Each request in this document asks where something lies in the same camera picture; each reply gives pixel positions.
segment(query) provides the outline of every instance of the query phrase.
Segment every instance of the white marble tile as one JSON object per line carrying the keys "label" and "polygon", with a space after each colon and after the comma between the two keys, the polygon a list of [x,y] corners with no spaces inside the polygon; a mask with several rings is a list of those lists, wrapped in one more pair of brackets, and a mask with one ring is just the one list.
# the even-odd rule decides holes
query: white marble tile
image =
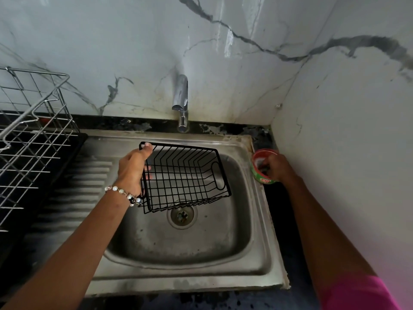
{"label": "white marble tile", "polygon": [[71,113],[270,124],[335,0],[0,0],[0,65],[70,75]]}

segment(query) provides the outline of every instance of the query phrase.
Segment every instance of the black wire basket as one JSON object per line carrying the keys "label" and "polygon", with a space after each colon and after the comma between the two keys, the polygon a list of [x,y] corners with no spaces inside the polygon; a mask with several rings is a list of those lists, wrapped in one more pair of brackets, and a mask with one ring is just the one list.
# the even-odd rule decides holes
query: black wire basket
{"label": "black wire basket", "polygon": [[143,203],[149,212],[202,205],[231,196],[216,149],[165,143],[152,146],[142,176]]}

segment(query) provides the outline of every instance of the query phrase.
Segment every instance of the pearl bracelet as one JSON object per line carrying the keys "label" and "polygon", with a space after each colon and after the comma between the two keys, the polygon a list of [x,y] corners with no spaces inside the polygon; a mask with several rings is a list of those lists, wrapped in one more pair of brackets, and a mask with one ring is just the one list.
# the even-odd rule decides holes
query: pearl bracelet
{"label": "pearl bracelet", "polygon": [[133,195],[131,195],[130,193],[127,193],[126,191],[124,191],[123,189],[119,189],[118,186],[107,186],[105,187],[105,192],[107,191],[117,191],[120,194],[126,196],[126,198],[129,200],[129,202],[131,203],[131,207],[133,207],[135,205],[135,203],[137,204],[138,207],[142,207],[143,206],[143,202],[142,199],[139,197],[134,197]]}

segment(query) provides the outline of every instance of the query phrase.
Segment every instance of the drain strainer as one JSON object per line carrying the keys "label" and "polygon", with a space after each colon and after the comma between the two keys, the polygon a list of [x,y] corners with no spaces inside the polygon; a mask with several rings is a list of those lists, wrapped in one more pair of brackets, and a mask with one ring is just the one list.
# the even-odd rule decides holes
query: drain strainer
{"label": "drain strainer", "polygon": [[172,227],[176,229],[188,229],[190,228],[198,217],[198,210],[194,207],[179,207],[168,210],[167,212],[168,222]]}

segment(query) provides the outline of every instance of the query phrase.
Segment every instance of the chrome faucet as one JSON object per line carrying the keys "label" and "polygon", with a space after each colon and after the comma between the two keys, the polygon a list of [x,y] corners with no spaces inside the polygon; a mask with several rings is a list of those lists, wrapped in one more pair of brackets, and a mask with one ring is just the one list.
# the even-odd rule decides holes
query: chrome faucet
{"label": "chrome faucet", "polygon": [[188,130],[188,78],[179,75],[175,85],[172,109],[179,111],[178,131],[184,133]]}

